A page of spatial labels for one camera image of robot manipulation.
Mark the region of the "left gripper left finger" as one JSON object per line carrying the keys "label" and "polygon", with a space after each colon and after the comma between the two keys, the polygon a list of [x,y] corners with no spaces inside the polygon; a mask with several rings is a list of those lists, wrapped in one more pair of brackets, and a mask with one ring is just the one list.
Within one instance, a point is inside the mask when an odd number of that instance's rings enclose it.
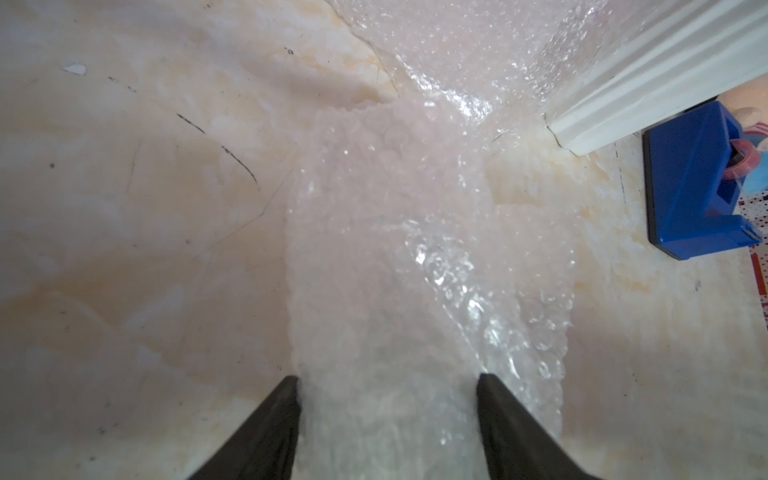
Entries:
{"label": "left gripper left finger", "polygon": [[299,386],[297,376],[286,376],[190,479],[289,479],[299,437]]}

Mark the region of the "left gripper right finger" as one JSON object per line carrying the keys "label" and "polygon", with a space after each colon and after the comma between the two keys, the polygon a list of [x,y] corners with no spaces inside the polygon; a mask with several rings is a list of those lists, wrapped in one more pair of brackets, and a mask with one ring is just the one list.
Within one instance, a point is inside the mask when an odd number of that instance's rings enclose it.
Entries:
{"label": "left gripper right finger", "polygon": [[490,478],[595,479],[568,456],[498,376],[481,374],[476,397]]}

